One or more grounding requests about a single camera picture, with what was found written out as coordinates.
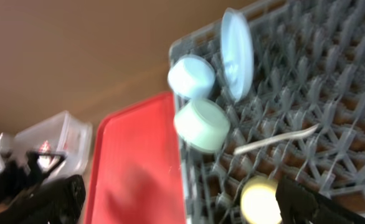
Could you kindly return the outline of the white plastic spoon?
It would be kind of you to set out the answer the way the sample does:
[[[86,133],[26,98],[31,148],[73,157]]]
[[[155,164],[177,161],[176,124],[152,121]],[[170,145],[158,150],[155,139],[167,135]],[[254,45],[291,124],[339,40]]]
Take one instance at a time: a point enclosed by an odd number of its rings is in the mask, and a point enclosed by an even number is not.
[[[297,140],[297,139],[304,139],[308,136],[311,136],[315,131],[318,129],[318,124],[311,126],[307,129],[303,129],[300,131],[293,131],[289,133],[279,134],[276,136],[272,136],[270,138],[266,138],[260,141],[251,142],[249,144],[239,146],[235,148],[234,155],[243,154],[249,151],[253,151],[255,149],[265,147],[276,142],[284,141],[284,140]]]

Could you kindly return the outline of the light blue bowl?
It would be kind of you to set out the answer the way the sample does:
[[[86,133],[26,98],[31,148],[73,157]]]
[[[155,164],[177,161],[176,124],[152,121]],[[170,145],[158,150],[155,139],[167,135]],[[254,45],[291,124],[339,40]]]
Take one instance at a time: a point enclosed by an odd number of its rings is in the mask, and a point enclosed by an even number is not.
[[[168,72],[172,91],[185,99],[208,98],[216,82],[212,65],[197,55],[182,56]]]

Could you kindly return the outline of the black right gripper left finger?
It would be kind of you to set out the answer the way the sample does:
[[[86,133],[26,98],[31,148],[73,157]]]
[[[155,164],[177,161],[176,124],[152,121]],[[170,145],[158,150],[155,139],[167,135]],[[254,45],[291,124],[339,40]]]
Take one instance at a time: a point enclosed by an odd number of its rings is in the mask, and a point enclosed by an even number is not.
[[[85,197],[85,184],[81,175],[57,179],[1,212],[0,224],[76,224]]]

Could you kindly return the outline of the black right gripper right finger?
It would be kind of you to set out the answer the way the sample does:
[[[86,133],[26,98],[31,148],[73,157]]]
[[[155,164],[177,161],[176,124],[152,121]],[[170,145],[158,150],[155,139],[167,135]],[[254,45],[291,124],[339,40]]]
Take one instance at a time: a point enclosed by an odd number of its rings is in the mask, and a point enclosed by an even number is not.
[[[283,224],[365,224],[365,217],[288,177],[278,181],[275,197]]]

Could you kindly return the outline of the mint green bowl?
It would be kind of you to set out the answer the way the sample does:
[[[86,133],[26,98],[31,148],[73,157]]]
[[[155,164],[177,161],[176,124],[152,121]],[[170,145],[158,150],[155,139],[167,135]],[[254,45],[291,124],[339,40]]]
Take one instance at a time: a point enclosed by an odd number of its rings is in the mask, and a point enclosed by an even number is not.
[[[211,100],[189,100],[174,116],[179,137],[194,149],[213,154],[220,151],[230,131],[231,123],[223,109]]]

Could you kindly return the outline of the yellow plastic cup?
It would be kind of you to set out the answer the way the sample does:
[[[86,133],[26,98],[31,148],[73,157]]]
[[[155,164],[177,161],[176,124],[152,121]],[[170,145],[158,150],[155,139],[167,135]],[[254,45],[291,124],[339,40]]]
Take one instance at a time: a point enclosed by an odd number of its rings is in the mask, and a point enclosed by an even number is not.
[[[240,196],[240,210],[248,223],[282,222],[276,191],[277,182],[261,176],[252,177],[245,183]]]

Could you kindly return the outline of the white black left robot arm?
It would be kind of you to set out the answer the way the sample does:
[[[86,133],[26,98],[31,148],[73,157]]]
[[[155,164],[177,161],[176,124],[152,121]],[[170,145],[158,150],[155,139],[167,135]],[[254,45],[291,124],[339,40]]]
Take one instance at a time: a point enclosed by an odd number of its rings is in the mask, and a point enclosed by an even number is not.
[[[37,151],[29,151],[26,153],[26,156],[26,165],[19,166],[17,161],[8,160],[4,170],[0,172],[0,203],[7,199],[14,199],[24,190],[40,186],[67,158],[67,156],[62,153]],[[59,160],[45,172],[39,165],[39,158],[44,156],[59,158]]]

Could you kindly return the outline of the light blue plate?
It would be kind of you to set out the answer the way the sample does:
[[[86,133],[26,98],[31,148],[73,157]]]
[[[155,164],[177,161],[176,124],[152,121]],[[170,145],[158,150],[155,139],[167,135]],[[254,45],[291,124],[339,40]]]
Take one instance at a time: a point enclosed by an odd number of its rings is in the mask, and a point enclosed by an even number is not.
[[[238,10],[226,9],[220,28],[220,52],[234,101],[247,96],[254,79],[254,46],[249,24]]]

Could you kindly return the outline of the red white wrapper tissue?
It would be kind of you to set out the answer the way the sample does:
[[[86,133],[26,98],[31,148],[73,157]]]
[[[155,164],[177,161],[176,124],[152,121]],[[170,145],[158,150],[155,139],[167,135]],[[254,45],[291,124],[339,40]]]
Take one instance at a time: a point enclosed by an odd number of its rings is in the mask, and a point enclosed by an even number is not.
[[[44,141],[39,149],[39,152],[50,153],[51,150],[52,150],[52,147],[51,147],[50,143],[48,141]],[[50,167],[50,165],[52,164],[53,160],[54,159],[52,156],[40,156],[38,159],[38,163],[41,166],[41,168],[48,169]]]

